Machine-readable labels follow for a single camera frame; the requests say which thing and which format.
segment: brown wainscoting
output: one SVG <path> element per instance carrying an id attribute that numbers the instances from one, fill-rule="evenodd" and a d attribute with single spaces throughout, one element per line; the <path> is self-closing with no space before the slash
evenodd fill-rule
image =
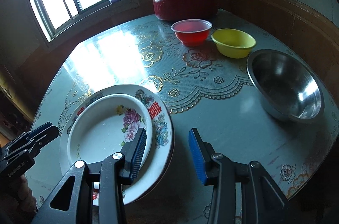
<path id="1" fill-rule="evenodd" d="M 153 14 L 153 0 L 84 30 L 47 53 L 42 47 L 17 69 L 40 99 L 54 75 L 78 43 L 113 26 Z M 316 10 L 296 0 L 217 0 L 220 8 L 261 27 L 303 58 L 323 80 L 339 104 L 339 28 Z"/>

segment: stainless steel bowl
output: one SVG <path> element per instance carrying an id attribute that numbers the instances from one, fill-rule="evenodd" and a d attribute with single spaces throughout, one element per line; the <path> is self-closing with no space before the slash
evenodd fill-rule
<path id="1" fill-rule="evenodd" d="M 273 117 L 312 123 L 322 115 L 324 98 L 319 79 L 290 55 L 257 50 L 247 59 L 247 72 L 263 108 Z"/>

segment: floral bowl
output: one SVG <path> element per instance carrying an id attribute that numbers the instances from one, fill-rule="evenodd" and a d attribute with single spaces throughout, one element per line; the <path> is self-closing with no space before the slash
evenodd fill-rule
<path id="1" fill-rule="evenodd" d="M 138 128 L 144 127 L 147 140 L 141 166 L 152 143 L 152 122 L 147 108 L 126 94 L 112 94 L 96 100 L 75 121 L 67 142 L 70 165 L 77 160 L 87 164 L 104 160 L 133 141 Z"/>

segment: oval yellow bowl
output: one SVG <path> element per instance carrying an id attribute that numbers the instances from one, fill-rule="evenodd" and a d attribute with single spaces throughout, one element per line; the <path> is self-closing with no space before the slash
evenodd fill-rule
<path id="1" fill-rule="evenodd" d="M 246 57 L 256 45 L 251 35 L 237 29 L 215 30 L 212 39 L 221 54 L 234 59 Z"/>

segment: floral tablecloth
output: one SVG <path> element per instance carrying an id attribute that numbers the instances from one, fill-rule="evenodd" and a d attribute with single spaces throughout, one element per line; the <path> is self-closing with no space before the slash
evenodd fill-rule
<path id="1" fill-rule="evenodd" d="M 301 61 L 272 35 L 229 12 L 219 10 L 211 22 L 212 32 L 239 29 L 256 39 L 254 50 L 276 49 Z M 202 186 L 195 175 L 188 147 L 192 127 L 231 160 L 260 161 L 291 198 L 316 171 L 337 137 L 339 110 L 331 95 L 321 85 L 325 111 L 318 123 L 278 122 L 260 106 L 246 72 L 246 59 L 222 56 L 210 37 L 202 46 L 185 47 L 170 26 L 150 15 L 80 43 L 48 88 L 33 128 L 50 121 L 61 133 L 74 109 L 91 94 L 116 84 L 139 84 L 164 101 L 176 143 L 159 185 L 141 201 L 126 206 L 128 221 L 206 223 L 211 187 Z M 42 149 L 27 172 L 38 205 L 62 177 L 58 152 L 56 139 Z M 240 221 L 241 202 L 237 202 L 237 216 Z"/>

